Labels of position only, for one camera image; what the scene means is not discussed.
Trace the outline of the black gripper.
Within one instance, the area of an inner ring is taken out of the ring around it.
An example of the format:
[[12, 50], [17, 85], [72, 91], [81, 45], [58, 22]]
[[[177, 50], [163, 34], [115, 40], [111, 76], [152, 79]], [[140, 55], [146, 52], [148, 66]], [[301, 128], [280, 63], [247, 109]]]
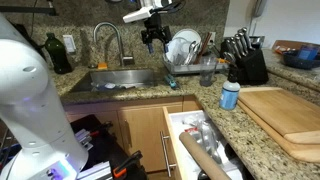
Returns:
[[141, 31], [142, 41], [147, 44], [150, 54], [154, 53], [152, 41], [160, 40], [164, 43], [164, 53], [169, 52], [169, 42], [172, 40], [170, 28], [163, 26], [161, 16], [158, 13], [153, 14], [144, 21], [145, 30]]

